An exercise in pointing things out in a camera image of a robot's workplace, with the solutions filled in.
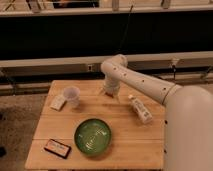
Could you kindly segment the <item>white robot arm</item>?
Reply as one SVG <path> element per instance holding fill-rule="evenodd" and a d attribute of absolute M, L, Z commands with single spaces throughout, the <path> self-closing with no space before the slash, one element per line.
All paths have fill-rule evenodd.
<path fill-rule="evenodd" d="M 213 171 L 213 93 L 141 74 L 127 65 L 121 54 L 103 61 L 103 89 L 114 95 L 125 83 L 165 107 L 163 170 Z"/>

